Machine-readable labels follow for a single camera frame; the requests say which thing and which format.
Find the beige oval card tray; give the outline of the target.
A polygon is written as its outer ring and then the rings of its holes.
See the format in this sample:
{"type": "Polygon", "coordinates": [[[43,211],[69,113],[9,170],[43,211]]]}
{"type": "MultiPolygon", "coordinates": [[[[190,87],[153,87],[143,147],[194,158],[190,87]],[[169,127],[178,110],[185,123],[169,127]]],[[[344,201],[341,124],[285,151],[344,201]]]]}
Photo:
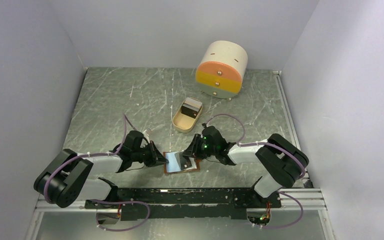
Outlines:
{"type": "Polygon", "coordinates": [[[183,115],[181,113],[181,106],[176,112],[176,114],[174,115],[174,117],[172,118],[172,124],[177,131],[181,133],[188,133],[193,129],[193,127],[197,123],[197,120],[200,117],[203,110],[203,104],[202,104],[202,109],[200,110],[196,118],[191,118],[189,116],[183,115]]]}

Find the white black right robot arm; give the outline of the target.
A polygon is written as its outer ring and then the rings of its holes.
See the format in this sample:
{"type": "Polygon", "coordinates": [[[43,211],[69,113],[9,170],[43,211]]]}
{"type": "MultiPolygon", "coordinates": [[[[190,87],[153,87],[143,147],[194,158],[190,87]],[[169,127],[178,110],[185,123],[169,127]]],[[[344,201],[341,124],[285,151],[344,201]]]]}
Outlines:
{"type": "Polygon", "coordinates": [[[277,190],[291,188],[304,177],[309,164],[308,157],[280,134],[273,133],[266,141],[228,142],[214,126],[196,134],[182,157],[200,160],[215,157],[228,166],[261,164],[267,173],[255,182],[249,197],[255,207],[262,207],[277,190]]]}

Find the stack of credit cards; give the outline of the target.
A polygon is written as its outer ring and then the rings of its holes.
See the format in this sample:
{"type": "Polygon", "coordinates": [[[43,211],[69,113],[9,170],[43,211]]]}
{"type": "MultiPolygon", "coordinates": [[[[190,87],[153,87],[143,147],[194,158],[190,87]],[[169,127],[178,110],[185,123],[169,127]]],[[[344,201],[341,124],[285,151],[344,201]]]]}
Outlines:
{"type": "Polygon", "coordinates": [[[190,118],[196,119],[203,107],[203,103],[195,98],[187,97],[181,107],[180,112],[190,118]]]}

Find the brown leather card holder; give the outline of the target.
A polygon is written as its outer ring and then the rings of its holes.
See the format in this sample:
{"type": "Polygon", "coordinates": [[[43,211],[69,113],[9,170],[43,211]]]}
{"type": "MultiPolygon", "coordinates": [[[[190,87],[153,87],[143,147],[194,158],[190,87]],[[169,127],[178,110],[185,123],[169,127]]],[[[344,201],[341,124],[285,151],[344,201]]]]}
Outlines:
{"type": "Polygon", "coordinates": [[[183,151],[164,152],[163,156],[167,160],[163,165],[163,171],[166,175],[198,172],[200,170],[200,161],[193,157],[183,156],[183,151]]]}

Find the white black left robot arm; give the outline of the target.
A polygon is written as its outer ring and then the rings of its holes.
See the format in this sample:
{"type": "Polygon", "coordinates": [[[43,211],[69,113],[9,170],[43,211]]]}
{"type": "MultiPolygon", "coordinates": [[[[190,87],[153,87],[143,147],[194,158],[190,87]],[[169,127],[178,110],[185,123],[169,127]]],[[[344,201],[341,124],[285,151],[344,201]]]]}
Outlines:
{"type": "Polygon", "coordinates": [[[63,149],[39,174],[33,188],[47,203],[60,208],[86,200],[98,200],[104,207],[112,208],[120,200],[119,188],[99,175],[125,172],[135,162],[150,168],[164,165],[168,160],[142,132],[131,130],[107,152],[81,154],[63,149]]]}

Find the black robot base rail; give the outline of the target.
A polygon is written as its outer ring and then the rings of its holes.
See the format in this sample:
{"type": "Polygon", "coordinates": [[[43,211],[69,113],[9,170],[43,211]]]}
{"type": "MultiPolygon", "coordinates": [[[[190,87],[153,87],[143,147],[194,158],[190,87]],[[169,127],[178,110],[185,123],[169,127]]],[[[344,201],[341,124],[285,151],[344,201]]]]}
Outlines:
{"type": "Polygon", "coordinates": [[[87,200],[84,207],[108,213],[114,210],[121,221],[178,218],[246,220],[251,209],[266,211],[281,207],[280,195],[260,196],[249,187],[221,188],[119,188],[115,204],[87,200]]]}

